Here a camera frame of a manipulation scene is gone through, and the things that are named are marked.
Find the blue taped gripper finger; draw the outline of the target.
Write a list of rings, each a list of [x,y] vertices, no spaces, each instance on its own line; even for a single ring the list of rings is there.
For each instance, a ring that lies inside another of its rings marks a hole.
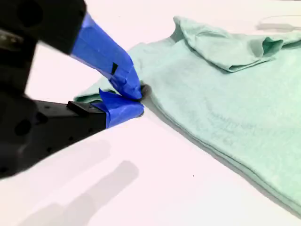
[[[32,138],[33,162],[144,113],[144,106],[139,101],[111,91],[100,90],[99,97],[90,103],[37,101]]]
[[[142,98],[131,57],[92,19],[85,1],[1,1],[2,84],[24,92],[38,42],[96,69],[122,96]]]

